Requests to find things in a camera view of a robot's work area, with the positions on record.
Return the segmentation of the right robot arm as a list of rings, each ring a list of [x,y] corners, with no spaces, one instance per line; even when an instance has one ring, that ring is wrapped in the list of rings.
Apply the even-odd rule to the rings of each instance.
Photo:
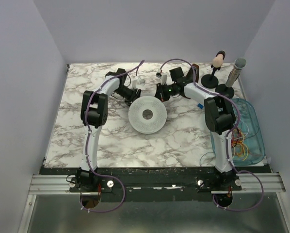
[[[160,83],[156,86],[155,97],[165,102],[173,95],[192,99],[204,107],[205,123],[212,133],[215,147],[215,168],[206,177],[201,178],[202,188],[222,189],[231,185],[237,175],[232,159],[232,132],[240,122],[240,111],[228,94],[213,92],[215,84],[209,84],[211,76],[197,81],[199,66],[191,65],[187,74],[181,67],[170,70],[173,84],[166,83],[166,75],[158,69],[156,76]]]

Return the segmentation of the white perforated cable spool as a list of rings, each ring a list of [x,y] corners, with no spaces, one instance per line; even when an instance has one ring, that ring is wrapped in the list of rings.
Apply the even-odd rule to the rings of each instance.
[[[143,96],[129,107],[128,118],[131,126],[138,132],[152,134],[158,132],[166,123],[167,110],[157,98]]]

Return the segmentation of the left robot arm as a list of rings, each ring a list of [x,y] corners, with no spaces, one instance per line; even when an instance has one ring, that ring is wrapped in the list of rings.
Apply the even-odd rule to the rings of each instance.
[[[129,73],[119,68],[108,72],[105,81],[94,91],[85,91],[81,103],[81,120],[85,139],[80,168],[76,172],[76,183],[81,187],[94,188],[98,185],[97,149],[102,127],[108,118],[108,99],[113,93],[123,97],[127,106],[140,97],[141,90],[125,86]]]

